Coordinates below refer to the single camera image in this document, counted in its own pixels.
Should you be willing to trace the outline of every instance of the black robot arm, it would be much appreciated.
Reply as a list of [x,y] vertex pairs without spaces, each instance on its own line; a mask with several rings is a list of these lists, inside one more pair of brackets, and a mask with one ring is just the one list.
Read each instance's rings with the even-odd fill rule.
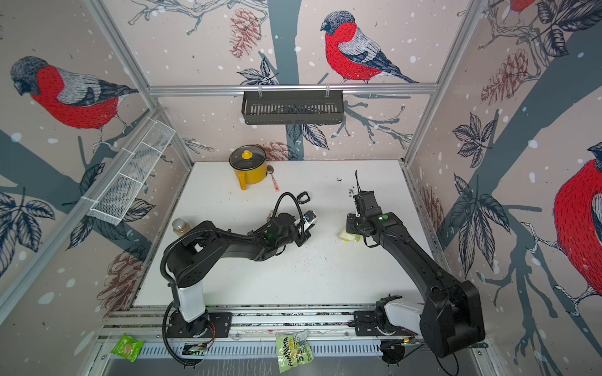
[[[420,330],[424,341],[438,357],[445,357],[485,338],[479,291],[470,282],[460,282],[442,269],[412,239],[393,213],[383,214],[374,191],[353,196],[356,214],[347,216],[347,232],[370,236],[386,249],[410,276],[424,298]],[[381,327],[388,318],[381,312]]]

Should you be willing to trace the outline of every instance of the bird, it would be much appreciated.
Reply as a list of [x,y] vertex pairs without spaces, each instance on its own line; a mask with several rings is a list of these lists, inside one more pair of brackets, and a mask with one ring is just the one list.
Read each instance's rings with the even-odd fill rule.
[[394,76],[411,84],[418,83],[403,75],[355,23],[346,10],[337,10],[326,16],[320,31],[325,31],[326,59],[330,67],[343,77],[366,83],[377,76]]
[[573,316],[579,316],[579,303],[602,294],[602,143],[588,149],[595,156],[562,185],[554,201],[557,241],[552,245],[564,252],[573,267],[588,283],[585,292],[572,297]]
[[98,129],[100,140],[92,145],[92,150],[101,144],[111,147],[102,139],[102,127],[113,117],[124,124],[123,133],[132,126],[119,117],[117,108],[125,97],[138,93],[137,89],[93,75],[68,72],[35,56],[14,63],[10,76],[21,96],[29,93],[59,122],[73,128]]

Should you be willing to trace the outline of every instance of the glass jar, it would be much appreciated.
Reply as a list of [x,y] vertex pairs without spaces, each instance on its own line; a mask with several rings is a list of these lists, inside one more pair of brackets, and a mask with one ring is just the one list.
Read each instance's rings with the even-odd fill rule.
[[192,227],[184,221],[182,218],[177,218],[172,222],[173,232],[178,236],[182,236],[186,234],[188,231],[192,230]]

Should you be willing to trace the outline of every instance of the white table surface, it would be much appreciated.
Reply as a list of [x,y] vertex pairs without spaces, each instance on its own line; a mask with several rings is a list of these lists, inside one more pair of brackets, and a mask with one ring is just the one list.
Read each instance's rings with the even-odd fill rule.
[[[388,294],[422,301],[412,280],[382,247],[343,242],[338,235],[347,213],[355,213],[350,190],[356,190],[355,170],[363,190],[373,190],[383,212],[395,213],[427,254],[429,246],[399,163],[390,161],[269,162],[281,193],[309,192],[303,213],[317,215],[311,238],[300,248],[295,243],[284,253],[263,262],[222,258],[203,279],[205,304],[356,304],[371,303]],[[211,220],[216,227],[247,233],[265,223],[281,193],[268,176],[240,190],[227,162],[194,165],[173,218],[193,227]],[[293,201],[282,200],[279,212],[298,217]],[[172,301],[159,272],[164,249],[177,236],[169,228],[155,254],[135,306],[166,306]]]

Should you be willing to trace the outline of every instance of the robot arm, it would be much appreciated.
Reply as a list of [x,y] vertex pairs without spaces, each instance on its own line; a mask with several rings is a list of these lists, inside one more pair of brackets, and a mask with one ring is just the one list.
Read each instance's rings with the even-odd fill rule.
[[438,357],[445,357],[485,338],[479,291],[442,269],[412,239],[393,213],[383,214],[374,191],[353,196],[356,214],[347,216],[347,232],[372,239],[386,249],[410,276],[424,298],[424,307],[389,297],[377,302],[375,316],[385,332],[404,326],[420,333]]

